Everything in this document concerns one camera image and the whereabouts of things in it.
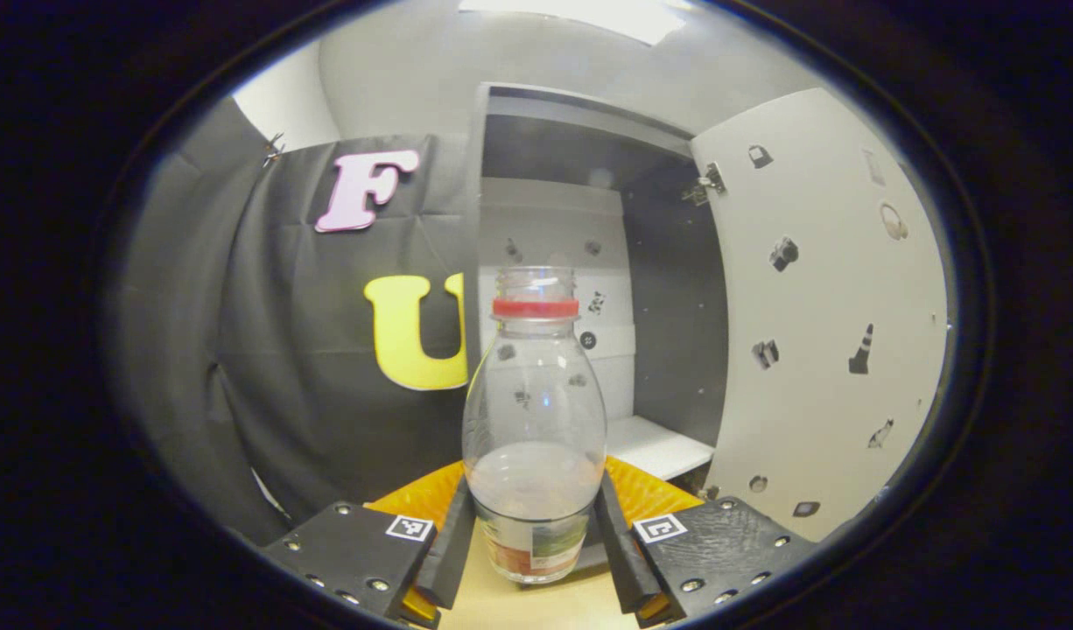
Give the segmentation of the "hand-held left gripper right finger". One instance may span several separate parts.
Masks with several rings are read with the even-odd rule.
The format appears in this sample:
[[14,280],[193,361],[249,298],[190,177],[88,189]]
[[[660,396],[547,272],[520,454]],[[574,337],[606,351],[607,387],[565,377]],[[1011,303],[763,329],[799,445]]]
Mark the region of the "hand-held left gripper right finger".
[[740,499],[701,500],[613,456],[596,525],[621,610],[641,627],[724,613],[817,550]]

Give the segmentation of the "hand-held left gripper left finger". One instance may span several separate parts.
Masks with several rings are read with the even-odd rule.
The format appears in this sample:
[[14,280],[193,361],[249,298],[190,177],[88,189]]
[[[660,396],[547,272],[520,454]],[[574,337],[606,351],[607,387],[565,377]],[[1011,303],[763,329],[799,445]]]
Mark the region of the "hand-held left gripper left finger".
[[349,610],[436,627],[455,606],[473,526],[456,461],[365,506],[324,507],[261,554]]

